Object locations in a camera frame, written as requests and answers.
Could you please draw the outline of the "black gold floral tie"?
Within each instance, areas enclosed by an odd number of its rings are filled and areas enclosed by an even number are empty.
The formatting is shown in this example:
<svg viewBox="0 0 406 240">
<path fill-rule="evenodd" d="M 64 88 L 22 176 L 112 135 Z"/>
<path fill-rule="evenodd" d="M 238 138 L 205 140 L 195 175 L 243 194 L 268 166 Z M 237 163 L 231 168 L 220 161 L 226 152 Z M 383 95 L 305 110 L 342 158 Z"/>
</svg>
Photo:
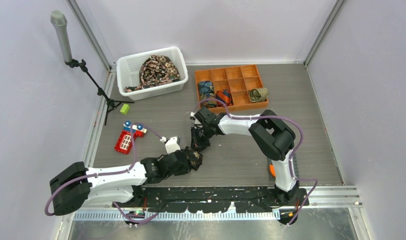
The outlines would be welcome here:
<svg viewBox="0 0 406 240">
<path fill-rule="evenodd" d="M 202 165 L 203 155 L 197 150 L 194 150 L 193 148 L 188 146 L 185 147 L 184 153 L 187 157 L 190 168 L 197 171 L 198 168 Z"/>
</svg>

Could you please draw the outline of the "white plastic basket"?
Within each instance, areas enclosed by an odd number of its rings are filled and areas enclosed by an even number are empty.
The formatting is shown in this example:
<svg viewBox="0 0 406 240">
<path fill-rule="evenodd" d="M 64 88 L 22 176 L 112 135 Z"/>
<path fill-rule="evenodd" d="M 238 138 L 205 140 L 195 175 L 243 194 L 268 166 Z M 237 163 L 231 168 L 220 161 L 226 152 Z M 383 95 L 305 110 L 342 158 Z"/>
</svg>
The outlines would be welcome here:
<svg viewBox="0 0 406 240">
<path fill-rule="evenodd" d="M 137 87 L 140 85 L 139 71 L 151 55 L 168 57 L 179 72 L 179 80 L 160 86 L 126 92 L 125 88 L 127 87 Z M 117 61 L 116 71 L 119 93 L 124 97 L 129 97 L 133 101 L 180 91 L 188 81 L 188 70 L 183 55 L 180 49 L 175 46 L 121 57 Z"/>
</svg>

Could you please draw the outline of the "orange navy striped rolled tie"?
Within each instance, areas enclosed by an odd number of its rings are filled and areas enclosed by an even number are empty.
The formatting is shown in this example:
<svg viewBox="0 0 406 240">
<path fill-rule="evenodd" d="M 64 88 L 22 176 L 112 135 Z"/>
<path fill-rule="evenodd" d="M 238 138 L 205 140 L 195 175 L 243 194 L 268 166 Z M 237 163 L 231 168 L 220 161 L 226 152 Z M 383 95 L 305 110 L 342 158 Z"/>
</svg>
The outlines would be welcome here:
<svg viewBox="0 0 406 240">
<path fill-rule="evenodd" d="M 233 105 L 232 94 L 229 89 L 218 90 L 215 94 L 215 98 L 224 103 L 226 106 Z"/>
</svg>

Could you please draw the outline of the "red white toy block truck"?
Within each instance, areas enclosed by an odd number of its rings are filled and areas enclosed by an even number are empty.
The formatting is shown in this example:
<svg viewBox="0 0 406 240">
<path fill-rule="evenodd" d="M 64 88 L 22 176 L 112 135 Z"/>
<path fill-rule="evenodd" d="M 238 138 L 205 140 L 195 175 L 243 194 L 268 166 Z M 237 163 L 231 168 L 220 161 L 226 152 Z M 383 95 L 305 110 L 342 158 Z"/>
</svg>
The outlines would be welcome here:
<svg viewBox="0 0 406 240">
<path fill-rule="evenodd" d="M 132 140 L 142 138 L 147 133 L 147 129 L 142 124 L 132 124 L 129 120 L 123 124 L 123 129 L 115 144 L 115 151 L 128 155 L 132 149 Z"/>
</svg>

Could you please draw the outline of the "navy floral rolled tie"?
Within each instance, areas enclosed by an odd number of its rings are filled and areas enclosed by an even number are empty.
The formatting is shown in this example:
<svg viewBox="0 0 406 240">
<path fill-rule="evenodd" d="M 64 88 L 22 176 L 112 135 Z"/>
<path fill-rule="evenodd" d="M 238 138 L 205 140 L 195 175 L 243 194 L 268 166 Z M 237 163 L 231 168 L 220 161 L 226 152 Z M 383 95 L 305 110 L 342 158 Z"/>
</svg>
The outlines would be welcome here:
<svg viewBox="0 0 406 240">
<path fill-rule="evenodd" d="M 215 98 L 215 93 L 213 92 L 204 92 L 199 95 L 200 107 L 206 108 L 216 108 L 217 101 Z"/>
</svg>

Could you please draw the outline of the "green patterned rolled tie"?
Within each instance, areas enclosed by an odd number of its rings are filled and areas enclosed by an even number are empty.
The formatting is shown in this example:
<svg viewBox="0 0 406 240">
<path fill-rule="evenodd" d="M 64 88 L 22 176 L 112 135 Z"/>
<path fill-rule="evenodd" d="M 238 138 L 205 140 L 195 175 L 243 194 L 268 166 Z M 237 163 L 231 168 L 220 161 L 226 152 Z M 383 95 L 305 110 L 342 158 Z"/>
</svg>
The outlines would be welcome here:
<svg viewBox="0 0 406 240">
<path fill-rule="evenodd" d="M 265 87 L 254 88 L 249 91 L 249 99 L 252 103 L 260 103 L 267 100 L 269 90 Z"/>
</svg>

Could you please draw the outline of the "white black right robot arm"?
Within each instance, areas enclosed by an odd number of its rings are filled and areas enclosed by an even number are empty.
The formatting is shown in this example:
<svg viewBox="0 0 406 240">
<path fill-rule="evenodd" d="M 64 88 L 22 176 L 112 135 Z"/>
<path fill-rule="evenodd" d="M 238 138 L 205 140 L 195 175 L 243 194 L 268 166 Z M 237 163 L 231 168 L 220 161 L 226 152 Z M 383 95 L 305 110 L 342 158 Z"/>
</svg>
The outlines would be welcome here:
<svg viewBox="0 0 406 240">
<path fill-rule="evenodd" d="M 274 197 L 281 205 L 289 205 L 296 199 L 299 181 L 293 163 L 295 133 L 271 110 L 257 115 L 215 114 L 203 107 L 190 114 L 194 121 L 191 128 L 191 145 L 203 151 L 210 139 L 217 135 L 251 136 L 261 152 L 271 161 L 275 172 Z"/>
</svg>

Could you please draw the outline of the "teal navy rolled tie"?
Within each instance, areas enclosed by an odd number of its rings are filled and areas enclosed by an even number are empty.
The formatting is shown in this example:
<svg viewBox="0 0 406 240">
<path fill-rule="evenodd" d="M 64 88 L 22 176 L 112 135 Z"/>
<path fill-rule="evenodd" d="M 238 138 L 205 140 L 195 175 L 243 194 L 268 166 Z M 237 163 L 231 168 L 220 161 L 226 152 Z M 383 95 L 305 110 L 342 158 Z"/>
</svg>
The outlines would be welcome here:
<svg viewBox="0 0 406 240">
<path fill-rule="evenodd" d="M 198 89 L 198 94 L 203 95 L 203 94 L 213 94 L 214 93 L 214 86 L 212 81 L 200 81 L 197 83 L 197 89 Z"/>
</svg>

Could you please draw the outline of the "green toy block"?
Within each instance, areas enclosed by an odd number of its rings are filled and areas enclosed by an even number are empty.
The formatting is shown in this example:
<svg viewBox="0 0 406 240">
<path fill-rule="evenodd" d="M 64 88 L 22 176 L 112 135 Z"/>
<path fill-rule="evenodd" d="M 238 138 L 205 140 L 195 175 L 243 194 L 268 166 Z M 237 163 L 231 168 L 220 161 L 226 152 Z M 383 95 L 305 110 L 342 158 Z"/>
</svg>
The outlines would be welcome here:
<svg viewBox="0 0 406 240">
<path fill-rule="evenodd" d="M 124 103 L 120 109 L 120 113 L 123 115 L 126 115 L 129 112 L 129 109 L 130 109 L 130 105 Z"/>
</svg>

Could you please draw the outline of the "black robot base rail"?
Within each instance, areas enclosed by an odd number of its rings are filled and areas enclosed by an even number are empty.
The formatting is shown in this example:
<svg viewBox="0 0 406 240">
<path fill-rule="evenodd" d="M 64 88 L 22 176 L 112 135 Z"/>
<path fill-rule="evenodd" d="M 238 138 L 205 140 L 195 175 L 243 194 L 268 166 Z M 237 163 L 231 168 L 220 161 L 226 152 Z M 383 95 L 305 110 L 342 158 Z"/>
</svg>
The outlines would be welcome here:
<svg viewBox="0 0 406 240">
<path fill-rule="evenodd" d="M 123 208 L 145 208 L 150 212 L 225 213 L 234 207 L 239 214 L 267 213 L 274 208 L 296 209 L 303 205 L 307 191 L 300 188 L 296 196 L 282 202 L 279 190 L 267 186 L 244 187 L 133 187 L 133 198 L 120 203 Z"/>
</svg>

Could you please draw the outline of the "orange curved toy piece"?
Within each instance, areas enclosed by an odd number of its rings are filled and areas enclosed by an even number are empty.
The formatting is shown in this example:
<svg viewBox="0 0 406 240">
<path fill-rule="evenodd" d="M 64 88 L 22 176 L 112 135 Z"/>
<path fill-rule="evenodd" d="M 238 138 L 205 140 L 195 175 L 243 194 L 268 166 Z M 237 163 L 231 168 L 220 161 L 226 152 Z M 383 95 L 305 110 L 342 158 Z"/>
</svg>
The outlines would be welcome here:
<svg viewBox="0 0 406 240">
<path fill-rule="evenodd" d="M 276 177 L 275 169 L 274 169 L 273 164 L 270 164 L 270 165 L 269 165 L 269 172 L 270 172 L 270 174 L 271 174 L 274 178 Z"/>
</svg>

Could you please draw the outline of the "pile of floral ties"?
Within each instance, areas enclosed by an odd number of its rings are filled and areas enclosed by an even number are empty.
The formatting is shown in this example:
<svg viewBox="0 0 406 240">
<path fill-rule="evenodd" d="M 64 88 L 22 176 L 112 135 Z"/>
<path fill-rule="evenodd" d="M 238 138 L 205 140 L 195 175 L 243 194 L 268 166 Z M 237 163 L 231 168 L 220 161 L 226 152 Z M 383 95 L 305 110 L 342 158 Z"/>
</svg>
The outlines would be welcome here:
<svg viewBox="0 0 406 240">
<path fill-rule="evenodd" d="M 128 86 L 124 92 L 149 89 L 161 85 L 166 85 L 180 80 L 180 74 L 173 62 L 163 55 L 151 55 L 142 64 L 139 71 L 139 85 Z"/>
</svg>

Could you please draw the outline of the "grey microphone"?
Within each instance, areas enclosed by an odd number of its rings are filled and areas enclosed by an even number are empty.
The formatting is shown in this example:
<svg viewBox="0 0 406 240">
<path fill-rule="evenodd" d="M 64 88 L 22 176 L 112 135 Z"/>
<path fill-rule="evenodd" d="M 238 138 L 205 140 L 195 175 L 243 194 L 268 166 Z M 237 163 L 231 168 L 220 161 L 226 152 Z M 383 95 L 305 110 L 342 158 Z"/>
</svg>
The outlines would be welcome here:
<svg viewBox="0 0 406 240">
<path fill-rule="evenodd" d="M 73 60 L 70 41 L 67 32 L 67 19 L 59 10 L 53 10 L 50 15 L 52 25 L 56 30 L 64 62 L 70 63 Z"/>
</svg>

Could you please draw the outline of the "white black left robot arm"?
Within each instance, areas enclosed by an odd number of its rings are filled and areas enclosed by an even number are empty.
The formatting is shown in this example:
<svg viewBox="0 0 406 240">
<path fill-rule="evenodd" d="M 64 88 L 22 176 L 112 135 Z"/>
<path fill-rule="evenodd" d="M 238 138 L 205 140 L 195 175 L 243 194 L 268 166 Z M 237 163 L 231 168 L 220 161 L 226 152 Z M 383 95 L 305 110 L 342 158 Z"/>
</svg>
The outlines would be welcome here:
<svg viewBox="0 0 406 240">
<path fill-rule="evenodd" d="M 64 216 L 83 205 L 104 202 L 127 202 L 138 207 L 143 203 L 144 194 L 137 187 L 197 170 L 202 157 L 200 152 L 187 147 L 158 158 L 147 157 L 133 165 L 87 168 L 83 162 L 75 162 L 50 180 L 52 195 L 46 203 L 45 213 Z"/>
</svg>

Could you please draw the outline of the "grey studded baseplate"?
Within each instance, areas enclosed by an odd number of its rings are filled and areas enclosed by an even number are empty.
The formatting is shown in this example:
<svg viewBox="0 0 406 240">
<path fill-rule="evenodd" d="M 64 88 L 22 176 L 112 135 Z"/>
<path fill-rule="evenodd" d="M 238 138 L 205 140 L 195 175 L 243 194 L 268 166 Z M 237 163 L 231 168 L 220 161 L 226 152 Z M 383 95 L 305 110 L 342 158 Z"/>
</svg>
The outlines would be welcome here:
<svg viewBox="0 0 406 240">
<path fill-rule="evenodd" d="M 273 164 L 275 169 L 276 177 L 274 179 L 279 179 L 280 181 L 290 181 L 294 177 L 299 177 L 298 173 L 298 166 L 297 163 L 292 157 L 291 159 L 284 159 L 284 160 L 271 160 L 267 159 L 268 161 L 268 172 L 269 172 L 269 165 Z"/>
</svg>

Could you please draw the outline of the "orange wooden divided tray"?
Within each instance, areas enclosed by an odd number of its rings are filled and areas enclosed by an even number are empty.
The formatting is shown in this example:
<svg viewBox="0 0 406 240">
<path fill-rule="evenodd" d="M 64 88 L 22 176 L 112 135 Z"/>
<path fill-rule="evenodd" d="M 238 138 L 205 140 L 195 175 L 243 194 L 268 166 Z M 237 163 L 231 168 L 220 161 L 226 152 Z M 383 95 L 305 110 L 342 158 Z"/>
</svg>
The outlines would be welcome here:
<svg viewBox="0 0 406 240">
<path fill-rule="evenodd" d="M 229 89 L 233 99 L 233 105 L 227 106 L 230 112 L 268 107 L 268 98 L 266 101 L 257 103 L 252 103 L 249 99 L 250 90 L 264 88 L 261 75 L 255 64 L 197 70 L 194 77 L 196 88 L 198 82 L 212 81 L 215 94 L 218 90 Z M 217 107 L 209 108 L 209 110 L 214 113 L 226 111 L 220 103 L 217 103 Z"/>
</svg>

